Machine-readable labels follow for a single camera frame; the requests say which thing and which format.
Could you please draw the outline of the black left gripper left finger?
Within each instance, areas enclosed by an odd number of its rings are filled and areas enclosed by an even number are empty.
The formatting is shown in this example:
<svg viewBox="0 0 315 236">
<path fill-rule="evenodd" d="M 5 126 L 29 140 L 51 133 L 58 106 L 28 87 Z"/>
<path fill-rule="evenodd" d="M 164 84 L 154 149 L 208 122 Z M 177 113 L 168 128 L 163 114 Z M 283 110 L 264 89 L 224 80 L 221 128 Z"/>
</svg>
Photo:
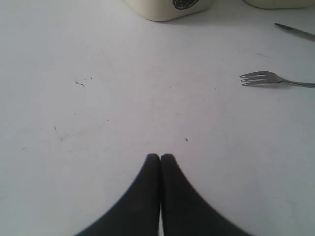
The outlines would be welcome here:
<svg viewBox="0 0 315 236">
<path fill-rule="evenodd" d="M 157 236 L 160 214 L 160 159 L 148 154 L 121 198 L 79 236 Z"/>
</svg>

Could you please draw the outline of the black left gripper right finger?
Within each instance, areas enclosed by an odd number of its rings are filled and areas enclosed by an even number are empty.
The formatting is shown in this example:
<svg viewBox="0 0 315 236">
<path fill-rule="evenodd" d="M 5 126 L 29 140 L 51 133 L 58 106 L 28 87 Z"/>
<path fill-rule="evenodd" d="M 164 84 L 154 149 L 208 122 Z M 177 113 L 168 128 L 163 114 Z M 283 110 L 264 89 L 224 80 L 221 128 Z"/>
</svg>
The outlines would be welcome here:
<svg viewBox="0 0 315 236">
<path fill-rule="evenodd" d="M 193 188 L 174 155 L 161 164 L 161 213 L 165 236 L 248 236 L 213 209 Z"/>
</svg>

